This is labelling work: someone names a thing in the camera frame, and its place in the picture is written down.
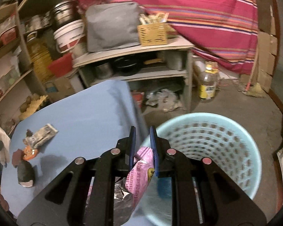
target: light blue plastic basket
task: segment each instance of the light blue plastic basket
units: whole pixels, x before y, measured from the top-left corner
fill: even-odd
[[[255,197],[261,180],[261,157],[251,135],[237,122],[212,113],[191,113],[163,123],[156,131],[158,137],[169,140],[171,148],[189,158],[211,158],[251,199]],[[142,146],[150,147],[149,137]],[[149,187],[147,190],[156,189],[155,186]],[[151,211],[148,218],[153,223],[164,225],[164,220],[153,211],[153,197],[157,192],[149,191],[149,194],[151,199],[146,198],[142,207]]]

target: gray bag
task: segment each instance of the gray bag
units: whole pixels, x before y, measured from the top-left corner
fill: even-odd
[[[137,26],[142,9],[135,2],[90,6],[86,11],[89,52],[139,45]]]

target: pink plastic wrapper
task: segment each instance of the pink plastic wrapper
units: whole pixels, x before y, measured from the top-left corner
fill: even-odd
[[[133,208],[137,206],[154,174],[153,151],[141,147],[135,155],[137,161],[127,176],[125,187],[133,194]]]

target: silver rivet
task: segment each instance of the silver rivet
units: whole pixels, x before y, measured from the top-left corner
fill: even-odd
[[[113,155],[118,155],[120,152],[121,151],[118,148],[114,148],[114,149],[111,150],[111,154],[113,154]]]
[[[175,154],[176,154],[176,150],[175,150],[175,149],[168,149],[168,150],[167,150],[167,153],[168,153],[169,155],[175,155]]]
[[[75,159],[75,163],[78,165],[81,165],[84,163],[84,158],[83,157],[78,157]]]
[[[210,165],[212,163],[212,160],[209,157],[205,157],[202,159],[202,162],[206,165]]]

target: blue tablecloth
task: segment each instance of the blue tablecloth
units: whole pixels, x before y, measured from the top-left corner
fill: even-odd
[[[115,147],[119,139],[127,137],[132,125],[137,132],[136,151],[148,134],[127,82],[113,80],[51,104],[20,122],[11,140],[10,154],[25,147],[22,140],[27,129],[35,132],[47,123],[59,132],[29,161],[36,173],[35,186],[25,188],[19,185],[17,169],[11,163],[3,168],[2,195],[16,217],[76,157],[99,157]],[[142,218],[141,223],[147,220],[144,216]]]

